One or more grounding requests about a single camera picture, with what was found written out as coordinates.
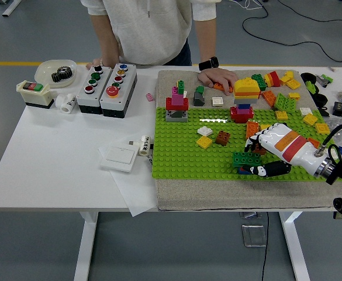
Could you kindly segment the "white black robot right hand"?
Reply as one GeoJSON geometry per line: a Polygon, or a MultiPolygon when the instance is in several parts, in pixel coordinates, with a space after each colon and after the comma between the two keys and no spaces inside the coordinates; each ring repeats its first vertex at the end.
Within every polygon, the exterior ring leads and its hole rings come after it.
{"type": "Polygon", "coordinates": [[[292,166],[301,166],[310,175],[319,177],[332,167],[324,149],[318,151],[305,137],[285,124],[275,123],[249,137],[245,151],[253,150],[256,144],[278,156],[280,160],[262,166],[244,165],[242,169],[251,174],[261,177],[279,176],[289,173],[292,166]]]}

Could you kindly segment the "person's left hand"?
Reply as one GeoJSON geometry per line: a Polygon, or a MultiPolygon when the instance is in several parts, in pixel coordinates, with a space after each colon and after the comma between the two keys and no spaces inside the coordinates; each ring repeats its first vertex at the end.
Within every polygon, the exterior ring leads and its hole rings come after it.
{"type": "Polygon", "coordinates": [[[199,81],[206,87],[213,88],[214,83],[219,83],[224,88],[226,96],[230,95],[229,88],[238,80],[235,72],[223,68],[210,68],[202,70],[198,74],[199,81]]]}

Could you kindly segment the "person's right hand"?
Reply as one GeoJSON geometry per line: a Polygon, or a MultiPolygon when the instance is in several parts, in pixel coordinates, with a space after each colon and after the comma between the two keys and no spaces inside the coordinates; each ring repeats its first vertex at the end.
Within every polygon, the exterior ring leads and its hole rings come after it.
{"type": "Polygon", "coordinates": [[[104,66],[102,58],[93,59],[92,62],[86,64],[86,68],[89,70],[91,67],[104,66]]]}

